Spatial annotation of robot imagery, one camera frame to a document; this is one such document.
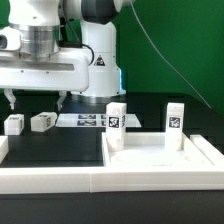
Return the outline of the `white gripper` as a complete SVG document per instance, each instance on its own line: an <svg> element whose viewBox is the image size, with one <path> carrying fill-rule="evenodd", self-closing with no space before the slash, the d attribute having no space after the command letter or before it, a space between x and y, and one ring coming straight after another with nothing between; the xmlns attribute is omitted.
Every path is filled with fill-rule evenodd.
<svg viewBox="0 0 224 224"><path fill-rule="evenodd" d="M0 52L0 88L15 109L11 89L59 91L57 110L61 111L67 91L85 91L89 86L88 65L92 59L87 49L61 48L47 62L28 62L17 52Z"/></svg>

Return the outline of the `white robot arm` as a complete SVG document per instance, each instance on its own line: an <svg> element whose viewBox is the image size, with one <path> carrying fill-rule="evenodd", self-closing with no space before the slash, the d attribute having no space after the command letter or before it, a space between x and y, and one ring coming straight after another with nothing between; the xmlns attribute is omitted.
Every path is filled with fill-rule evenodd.
<svg viewBox="0 0 224 224"><path fill-rule="evenodd" d="M0 89L57 91L105 102L123 93L112 20L135 0L9 0L0 29Z"/></svg>

